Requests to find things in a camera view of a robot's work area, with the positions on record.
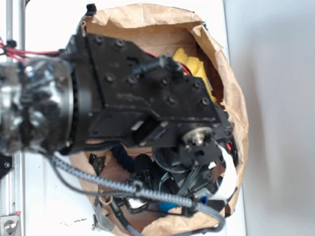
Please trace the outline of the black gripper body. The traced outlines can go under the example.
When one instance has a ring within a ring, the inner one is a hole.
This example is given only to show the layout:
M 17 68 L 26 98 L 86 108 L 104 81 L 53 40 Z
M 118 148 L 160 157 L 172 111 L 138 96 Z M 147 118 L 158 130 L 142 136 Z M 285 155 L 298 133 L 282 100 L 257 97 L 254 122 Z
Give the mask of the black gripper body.
M 182 197 L 231 197 L 237 189 L 234 141 L 155 148 L 153 157 L 152 188 L 159 192 Z

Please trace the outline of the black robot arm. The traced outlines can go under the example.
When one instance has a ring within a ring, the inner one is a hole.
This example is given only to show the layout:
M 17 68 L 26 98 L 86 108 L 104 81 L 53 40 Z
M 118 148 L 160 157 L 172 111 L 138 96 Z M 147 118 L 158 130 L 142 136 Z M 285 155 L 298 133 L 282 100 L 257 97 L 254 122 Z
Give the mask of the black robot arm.
M 168 190 L 209 186 L 209 165 L 238 160 L 228 113 L 199 76 L 134 43 L 73 35 L 65 51 L 0 65 L 0 151 L 70 155 L 115 145 L 151 148 Z

